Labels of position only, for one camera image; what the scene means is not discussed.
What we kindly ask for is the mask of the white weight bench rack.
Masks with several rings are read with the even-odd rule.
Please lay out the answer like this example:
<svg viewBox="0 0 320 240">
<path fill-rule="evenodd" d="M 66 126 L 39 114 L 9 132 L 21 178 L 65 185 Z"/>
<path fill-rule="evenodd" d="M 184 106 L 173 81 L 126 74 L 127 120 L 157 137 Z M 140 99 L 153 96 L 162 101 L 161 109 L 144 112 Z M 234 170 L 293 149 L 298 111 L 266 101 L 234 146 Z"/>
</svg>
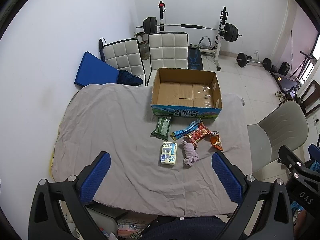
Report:
<svg viewBox="0 0 320 240">
<path fill-rule="evenodd" d="M 219 22 L 219 28 L 217 30 L 217 35 L 215 37 L 214 45 L 211 43 L 211 39 L 208 36 L 203 36 L 199 42 L 198 42 L 198 48 L 200 49 L 201 53 L 210 54 L 213 58 L 213 63 L 216 65 L 216 70 L 220 71 L 221 66 L 218 62 L 219 53 L 221 49 L 221 44 L 223 40 L 223 33 L 225 32 L 225 23 L 227 21 L 228 12 L 226 11 L 226 7 L 223 7 L 223 10 L 220 14 L 220 22 Z M 207 38 L 209 41 L 209 46 L 201 44 L 202 41 Z"/>
</svg>

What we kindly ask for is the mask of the green snack packet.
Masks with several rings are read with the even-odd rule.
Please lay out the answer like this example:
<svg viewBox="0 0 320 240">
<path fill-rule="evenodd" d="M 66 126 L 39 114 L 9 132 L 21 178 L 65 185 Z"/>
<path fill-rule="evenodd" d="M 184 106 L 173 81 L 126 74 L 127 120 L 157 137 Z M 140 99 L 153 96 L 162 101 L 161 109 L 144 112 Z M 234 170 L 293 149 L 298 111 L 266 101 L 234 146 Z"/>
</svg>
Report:
<svg viewBox="0 0 320 240">
<path fill-rule="evenodd" d="M 156 128 L 151 132 L 151 137 L 167 141 L 171 124 L 170 116 L 159 116 Z"/>
</svg>

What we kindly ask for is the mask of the yellow tissue pack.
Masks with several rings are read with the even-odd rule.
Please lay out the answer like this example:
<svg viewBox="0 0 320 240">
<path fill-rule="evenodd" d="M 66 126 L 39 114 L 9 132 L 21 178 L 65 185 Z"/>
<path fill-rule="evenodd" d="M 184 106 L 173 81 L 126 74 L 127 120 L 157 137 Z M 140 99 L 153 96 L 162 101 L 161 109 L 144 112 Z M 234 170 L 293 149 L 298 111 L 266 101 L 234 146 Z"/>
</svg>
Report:
<svg viewBox="0 0 320 240">
<path fill-rule="evenodd" d="M 160 163 L 166 165 L 176 164 L 177 143 L 163 142 Z"/>
</svg>

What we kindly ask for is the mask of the barbell on floor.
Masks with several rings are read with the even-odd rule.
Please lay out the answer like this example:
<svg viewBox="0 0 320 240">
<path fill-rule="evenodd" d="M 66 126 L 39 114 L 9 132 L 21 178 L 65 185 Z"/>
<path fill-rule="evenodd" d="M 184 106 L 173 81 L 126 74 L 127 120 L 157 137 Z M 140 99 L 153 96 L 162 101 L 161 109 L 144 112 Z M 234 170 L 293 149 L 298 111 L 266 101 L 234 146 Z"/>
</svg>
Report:
<svg viewBox="0 0 320 240">
<path fill-rule="evenodd" d="M 266 71 L 270 71 L 273 66 L 272 61 L 269 58 L 264 58 L 263 61 L 253 60 L 252 57 L 247 56 L 244 53 L 239 53 L 235 60 L 241 68 L 244 68 L 248 63 L 256 63 L 262 65 Z"/>
</svg>

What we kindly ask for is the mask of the barbell on rack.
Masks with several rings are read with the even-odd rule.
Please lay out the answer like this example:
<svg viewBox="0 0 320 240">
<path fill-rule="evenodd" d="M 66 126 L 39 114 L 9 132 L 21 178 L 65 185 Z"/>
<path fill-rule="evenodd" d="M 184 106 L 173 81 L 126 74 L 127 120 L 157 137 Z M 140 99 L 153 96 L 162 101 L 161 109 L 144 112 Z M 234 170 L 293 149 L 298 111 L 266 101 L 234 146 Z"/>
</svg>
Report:
<svg viewBox="0 0 320 240">
<path fill-rule="evenodd" d="M 226 23 L 223 29 L 215 29 L 215 28 L 204 27 L 202 25 L 194 25 L 194 24 L 164 24 L 164 23 L 158 24 L 157 18 L 147 17 L 146 19 L 144 19 L 143 25 L 137 26 L 136 28 L 143 29 L 144 33 L 146 34 L 152 34 L 152 33 L 156 33 L 160 28 L 164 30 L 165 27 L 213 30 L 213 31 L 217 31 L 219 35 L 222 35 L 223 39 L 227 42 L 234 42 L 238 39 L 238 37 L 242 37 L 242 35 L 239 34 L 238 28 L 235 25 L 230 23 Z"/>
</svg>

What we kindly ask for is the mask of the right white padded chair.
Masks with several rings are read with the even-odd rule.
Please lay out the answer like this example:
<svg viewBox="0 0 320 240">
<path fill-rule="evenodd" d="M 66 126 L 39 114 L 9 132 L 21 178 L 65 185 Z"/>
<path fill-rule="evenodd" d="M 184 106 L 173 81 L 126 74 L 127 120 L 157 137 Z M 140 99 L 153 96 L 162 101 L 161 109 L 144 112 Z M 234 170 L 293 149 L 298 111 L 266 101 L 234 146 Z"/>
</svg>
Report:
<svg viewBox="0 0 320 240">
<path fill-rule="evenodd" d="M 159 68 L 188 68 L 188 34 L 160 32 L 148 35 L 150 74 L 147 86 L 152 86 Z"/>
</svg>

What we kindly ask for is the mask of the left white padded chair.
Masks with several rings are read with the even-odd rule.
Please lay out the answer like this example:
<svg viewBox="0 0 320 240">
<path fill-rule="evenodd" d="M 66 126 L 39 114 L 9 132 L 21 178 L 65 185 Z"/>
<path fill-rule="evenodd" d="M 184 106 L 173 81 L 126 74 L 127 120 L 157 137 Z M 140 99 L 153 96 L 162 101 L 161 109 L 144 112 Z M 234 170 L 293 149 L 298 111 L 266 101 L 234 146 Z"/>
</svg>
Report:
<svg viewBox="0 0 320 240">
<path fill-rule="evenodd" d="M 141 58 L 138 40 L 128 38 L 112 43 L 106 43 L 104 38 L 99 40 L 101 60 L 117 70 L 126 70 L 143 80 L 146 85 L 146 74 Z"/>
</svg>

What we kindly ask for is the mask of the grey table cloth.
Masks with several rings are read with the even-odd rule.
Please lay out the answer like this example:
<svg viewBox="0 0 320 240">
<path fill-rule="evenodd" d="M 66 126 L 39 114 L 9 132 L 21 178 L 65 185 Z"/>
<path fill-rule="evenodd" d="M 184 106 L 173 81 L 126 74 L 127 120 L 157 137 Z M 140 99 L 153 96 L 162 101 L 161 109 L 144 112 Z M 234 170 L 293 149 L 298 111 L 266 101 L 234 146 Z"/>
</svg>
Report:
<svg viewBox="0 0 320 240">
<path fill-rule="evenodd" d="M 214 149 L 208 138 L 197 148 L 198 161 L 161 164 L 163 141 L 151 136 L 157 117 L 151 87 L 89 85 L 69 103 L 54 148 L 52 176 L 63 181 L 77 175 L 106 151 L 111 167 L 94 200 L 109 207 L 150 215 L 200 217 L 232 213 L 231 202 L 212 168 Z"/>
</svg>

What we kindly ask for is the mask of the open cardboard box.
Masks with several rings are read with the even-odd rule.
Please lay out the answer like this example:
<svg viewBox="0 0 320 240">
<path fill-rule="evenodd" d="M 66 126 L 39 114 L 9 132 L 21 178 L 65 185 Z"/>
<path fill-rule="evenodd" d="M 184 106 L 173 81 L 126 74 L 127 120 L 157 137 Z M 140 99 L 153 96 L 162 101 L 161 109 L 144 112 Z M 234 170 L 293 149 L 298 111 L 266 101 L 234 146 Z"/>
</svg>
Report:
<svg viewBox="0 0 320 240">
<path fill-rule="evenodd" d="M 222 97 L 215 72 L 159 68 L 152 87 L 154 115 L 215 120 Z"/>
</svg>

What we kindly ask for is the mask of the light blue snack packet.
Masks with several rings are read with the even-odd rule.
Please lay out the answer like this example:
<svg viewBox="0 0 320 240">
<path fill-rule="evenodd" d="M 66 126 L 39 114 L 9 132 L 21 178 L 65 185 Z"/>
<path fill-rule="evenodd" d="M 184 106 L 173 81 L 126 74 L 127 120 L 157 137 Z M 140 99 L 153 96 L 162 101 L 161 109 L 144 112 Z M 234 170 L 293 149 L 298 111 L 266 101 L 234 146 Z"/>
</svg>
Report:
<svg viewBox="0 0 320 240">
<path fill-rule="evenodd" d="M 195 121 L 193 121 L 188 127 L 172 132 L 170 136 L 174 141 L 176 141 L 176 140 L 180 139 L 181 137 L 184 137 L 184 136 L 188 135 L 189 133 L 195 131 L 201 122 L 202 122 L 202 119 L 198 118 Z"/>
</svg>

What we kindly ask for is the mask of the dark wooden chair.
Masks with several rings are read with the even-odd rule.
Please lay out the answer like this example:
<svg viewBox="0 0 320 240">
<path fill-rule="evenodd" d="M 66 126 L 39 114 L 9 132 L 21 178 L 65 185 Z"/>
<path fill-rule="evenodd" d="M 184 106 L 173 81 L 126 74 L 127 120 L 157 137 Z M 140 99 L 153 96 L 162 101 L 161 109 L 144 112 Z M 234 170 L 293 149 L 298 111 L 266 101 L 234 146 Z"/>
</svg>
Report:
<svg viewBox="0 0 320 240">
<path fill-rule="evenodd" d="M 306 98 L 307 93 L 310 89 L 314 89 L 313 92 Z M 320 98 L 320 85 L 317 81 L 312 80 L 304 94 L 298 98 L 298 104 L 300 105 L 303 113 L 305 114 L 305 117 L 308 118 L 311 114 L 316 112 L 319 109 L 319 104 L 313 107 L 308 111 L 308 108 L 310 108 L 317 100 Z"/>
</svg>

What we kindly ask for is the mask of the black treadmill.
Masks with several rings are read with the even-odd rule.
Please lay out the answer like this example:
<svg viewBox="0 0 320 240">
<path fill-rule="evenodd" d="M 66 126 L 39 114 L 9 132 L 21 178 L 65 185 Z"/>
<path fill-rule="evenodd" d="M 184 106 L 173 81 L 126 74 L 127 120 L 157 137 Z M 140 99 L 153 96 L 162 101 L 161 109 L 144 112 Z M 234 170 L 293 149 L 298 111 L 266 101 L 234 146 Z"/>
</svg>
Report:
<svg viewBox="0 0 320 240">
<path fill-rule="evenodd" d="M 277 68 L 275 65 L 271 68 L 271 75 L 275 79 L 281 92 L 286 92 L 292 87 L 295 87 L 296 90 L 299 90 L 301 87 L 300 82 L 295 77 L 289 77 L 287 74 L 290 70 L 290 64 L 288 62 L 283 62 L 280 68 Z"/>
</svg>

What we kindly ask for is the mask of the blue foam mat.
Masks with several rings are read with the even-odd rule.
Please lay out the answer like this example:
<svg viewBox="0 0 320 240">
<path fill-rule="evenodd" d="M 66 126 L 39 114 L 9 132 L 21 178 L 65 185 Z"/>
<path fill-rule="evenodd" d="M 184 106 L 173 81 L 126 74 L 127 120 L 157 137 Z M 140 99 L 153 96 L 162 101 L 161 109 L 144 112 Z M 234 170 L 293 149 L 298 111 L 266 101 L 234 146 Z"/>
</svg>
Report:
<svg viewBox="0 0 320 240">
<path fill-rule="evenodd" d="M 104 85 L 117 83 L 119 70 L 101 61 L 88 51 L 84 53 L 74 84 L 80 87 L 87 85 Z"/>
</svg>

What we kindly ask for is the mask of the orange panda snack packet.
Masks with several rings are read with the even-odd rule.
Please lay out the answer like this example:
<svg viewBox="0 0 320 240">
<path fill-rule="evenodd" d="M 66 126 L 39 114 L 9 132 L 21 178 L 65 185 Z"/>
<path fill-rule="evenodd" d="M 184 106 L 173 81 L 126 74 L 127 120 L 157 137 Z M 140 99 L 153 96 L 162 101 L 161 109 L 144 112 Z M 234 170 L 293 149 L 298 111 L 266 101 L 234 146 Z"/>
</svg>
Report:
<svg viewBox="0 0 320 240">
<path fill-rule="evenodd" d="M 213 148 L 215 148 L 219 151 L 223 151 L 222 141 L 221 141 L 220 135 L 217 131 L 212 131 L 210 133 L 210 143 Z"/>
</svg>

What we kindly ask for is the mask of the black blue bench pad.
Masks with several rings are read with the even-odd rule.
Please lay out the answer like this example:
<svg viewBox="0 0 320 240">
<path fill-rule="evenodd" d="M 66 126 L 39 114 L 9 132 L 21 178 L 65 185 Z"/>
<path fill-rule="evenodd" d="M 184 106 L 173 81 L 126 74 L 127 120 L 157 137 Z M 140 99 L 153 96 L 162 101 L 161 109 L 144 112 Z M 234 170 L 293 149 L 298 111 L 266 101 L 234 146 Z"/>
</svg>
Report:
<svg viewBox="0 0 320 240">
<path fill-rule="evenodd" d="M 203 70 L 202 54 L 192 44 L 188 47 L 188 69 Z"/>
</svg>

